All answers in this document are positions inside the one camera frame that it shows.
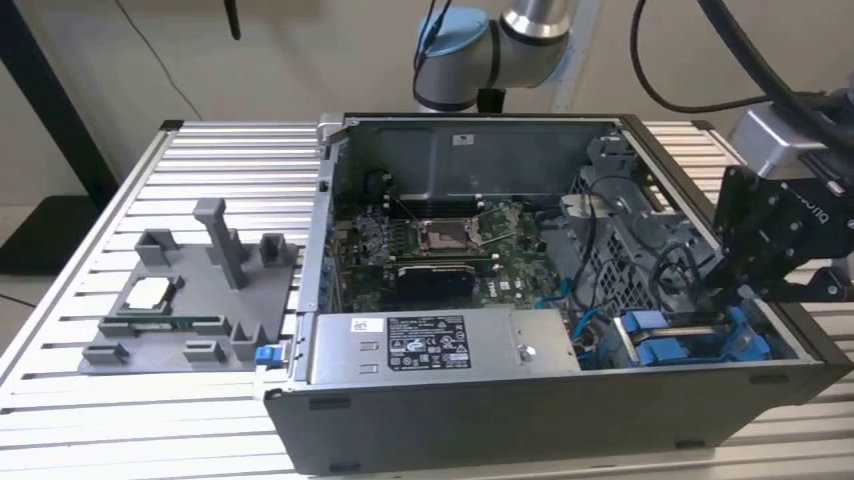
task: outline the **power supply label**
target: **power supply label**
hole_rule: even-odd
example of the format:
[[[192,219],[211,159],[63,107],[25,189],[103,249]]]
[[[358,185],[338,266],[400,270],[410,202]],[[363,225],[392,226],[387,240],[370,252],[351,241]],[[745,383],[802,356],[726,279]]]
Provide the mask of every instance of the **power supply label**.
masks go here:
[[[462,315],[388,318],[388,368],[450,370],[471,368]]]

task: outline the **black stand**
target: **black stand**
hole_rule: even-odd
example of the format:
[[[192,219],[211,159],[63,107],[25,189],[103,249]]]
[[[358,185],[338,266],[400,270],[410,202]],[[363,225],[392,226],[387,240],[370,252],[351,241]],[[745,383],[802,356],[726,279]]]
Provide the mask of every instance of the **black stand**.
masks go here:
[[[88,193],[42,201],[0,247],[0,273],[56,274],[118,184],[13,0],[0,0],[0,58]]]

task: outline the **aluminum extrusion table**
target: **aluminum extrusion table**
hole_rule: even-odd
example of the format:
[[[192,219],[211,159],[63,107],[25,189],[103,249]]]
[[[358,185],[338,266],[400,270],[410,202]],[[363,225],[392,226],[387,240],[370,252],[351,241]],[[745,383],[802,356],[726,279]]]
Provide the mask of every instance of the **aluminum extrusion table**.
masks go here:
[[[715,201],[738,161],[718,133],[690,122],[647,126]],[[252,398],[254,372],[88,377],[76,369],[136,264],[139,233],[170,228],[179,243],[206,242],[192,208],[214,196],[246,242],[274,231],[302,245],[316,168],[311,123],[187,122],[158,134],[0,358],[0,478],[304,478]],[[299,271],[291,312],[298,295]],[[806,308],[854,359],[854,303]],[[286,331],[294,323],[288,315]],[[854,376],[807,405],[769,411],[715,450],[396,475],[371,478],[850,479]]]

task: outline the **white wall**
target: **white wall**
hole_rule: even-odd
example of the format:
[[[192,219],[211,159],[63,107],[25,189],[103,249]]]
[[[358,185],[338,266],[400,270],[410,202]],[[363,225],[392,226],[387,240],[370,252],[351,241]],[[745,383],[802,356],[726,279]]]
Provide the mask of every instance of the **white wall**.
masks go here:
[[[507,1],[458,3],[497,15]],[[412,109],[410,65],[427,0],[239,0],[239,42],[219,0],[123,3],[207,120],[314,120],[324,111]],[[634,4],[602,0],[571,110],[681,118],[653,103],[631,72]],[[854,68],[854,1],[729,4],[793,87],[843,84]],[[114,170],[127,173],[162,121],[191,119],[192,111],[112,1],[19,0],[19,8]],[[650,0],[641,43],[651,80],[674,102],[758,93],[694,0]],[[514,91],[507,110],[549,111],[551,96],[551,88]],[[737,113],[703,117],[726,131]]]
[[[0,206],[35,205],[83,186],[0,63]]]
[[[206,120],[306,120],[324,111],[411,111],[412,50],[426,0],[123,0]],[[506,0],[458,2],[498,15]],[[162,121],[192,119],[112,1],[19,7],[106,156],[127,173]],[[547,111],[551,89],[509,95]]]
[[[645,94],[629,58],[634,0],[603,0],[581,80],[575,112],[630,112],[645,119],[686,118]],[[769,63],[797,90],[833,90],[854,69],[854,1],[727,1]],[[761,94],[694,0],[650,0],[641,24],[641,59],[663,97],[701,105]],[[739,112],[699,115],[727,132]]]

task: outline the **black cable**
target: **black cable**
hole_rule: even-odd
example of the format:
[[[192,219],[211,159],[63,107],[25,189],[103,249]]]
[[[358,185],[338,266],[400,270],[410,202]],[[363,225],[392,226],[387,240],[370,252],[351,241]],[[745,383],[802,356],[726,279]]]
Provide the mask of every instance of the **black cable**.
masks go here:
[[[24,305],[25,307],[36,308],[36,305],[34,303],[30,303],[27,300],[21,300],[20,298],[11,297],[3,293],[0,293],[0,298],[8,300],[9,302],[15,302],[20,305]]]
[[[653,294],[653,298],[658,304],[659,309],[662,308],[663,304],[661,296],[661,276],[667,269],[677,268],[678,271],[678,264],[667,259],[667,256],[677,250],[679,250],[685,255],[694,281],[699,281],[699,279],[702,278],[699,273],[699,266],[697,265],[697,259],[694,258],[694,252],[691,251],[691,249],[681,243],[674,243],[665,247],[658,258],[655,259],[655,263],[653,264],[653,275],[650,277],[650,293]]]
[[[418,98],[418,91],[415,90],[415,84],[418,83],[418,77],[422,73],[424,62],[427,61],[427,51],[430,50],[430,47],[432,47],[432,44],[436,41],[436,37],[439,36],[439,31],[442,30],[442,23],[444,22],[444,15],[448,13],[448,8],[451,8],[451,1],[452,0],[446,0],[444,6],[442,7],[442,11],[439,12],[439,16],[436,17],[436,20],[432,22],[432,25],[430,26],[430,30],[427,31],[424,42],[419,43],[419,48],[416,48],[418,61],[415,65],[415,74],[412,75],[412,98]]]
[[[151,42],[148,41],[148,38],[146,38],[146,35],[143,35],[143,32],[140,31],[139,27],[136,26],[136,22],[134,22],[134,19],[131,18],[131,15],[128,14],[128,11],[124,9],[124,5],[122,5],[122,1],[120,0],[115,0],[115,3],[116,3],[116,6],[119,7],[119,10],[122,10],[122,14],[124,15],[124,18],[127,19],[128,23],[131,24],[131,28],[134,29],[134,31],[139,35],[139,38],[143,40],[143,43],[146,43],[146,46],[148,47],[148,50],[151,51],[152,55],[155,56],[155,59],[158,60],[158,63],[160,64],[160,68],[163,69],[163,73],[166,74],[166,79],[170,81],[170,84],[172,85],[172,88],[175,89],[175,91],[178,92],[180,97],[184,99],[184,102],[187,102],[187,105],[192,109],[192,112],[196,114],[196,117],[199,118],[199,121],[204,120],[204,118],[202,117],[202,114],[199,113],[199,110],[196,109],[196,106],[192,104],[192,102],[187,98],[187,95],[184,95],[184,92],[182,91],[182,89],[178,88],[178,85],[175,84],[175,80],[172,79],[172,74],[170,73],[170,69],[166,68],[166,63],[163,63],[163,59],[160,58],[160,55],[158,55],[158,51],[155,50],[155,47],[152,47]]]
[[[854,139],[827,122],[817,112],[801,101],[777,72],[765,61],[747,34],[733,18],[730,10],[721,0],[698,0],[706,18],[718,32],[730,52],[742,68],[757,83],[777,107],[782,108],[799,126],[817,141],[823,143],[839,155],[854,157]]]
[[[415,55],[412,56],[412,70],[418,69],[418,57],[422,51],[422,42],[424,41],[427,24],[430,23],[430,17],[432,17],[432,11],[435,8],[436,8],[436,0],[430,0],[430,9],[427,10],[427,17],[424,17],[424,24],[422,25],[422,31],[418,34],[418,45],[415,45]]]
[[[631,56],[631,67],[635,71],[635,76],[638,77],[638,82],[641,82],[641,86],[643,87],[643,91],[646,94],[655,100],[662,107],[667,110],[678,112],[678,113],[711,113],[719,112],[722,110],[730,110],[733,108],[746,107],[749,105],[754,105],[757,103],[770,102],[775,100],[770,95],[759,95],[755,97],[749,97],[742,100],[734,100],[731,102],[725,103],[714,103],[711,105],[699,105],[697,107],[689,107],[685,105],[677,105],[675,103],[669,102],[665,97],[655,91],[653,84],[650,83],[650,79],[646,76],[646,72],[643,71],[643,66],[641,65],[641,54],[638,53],[638,31],[641,29],[641,17],[643,15],[643,8],[646,7],[647,0],[638,0],[638,4],[635,6],[635,12],[631,17],[631,29],[629,31],[629,53]],[[815,93],[803,92],[799,93],[802,95],[817,95]]]

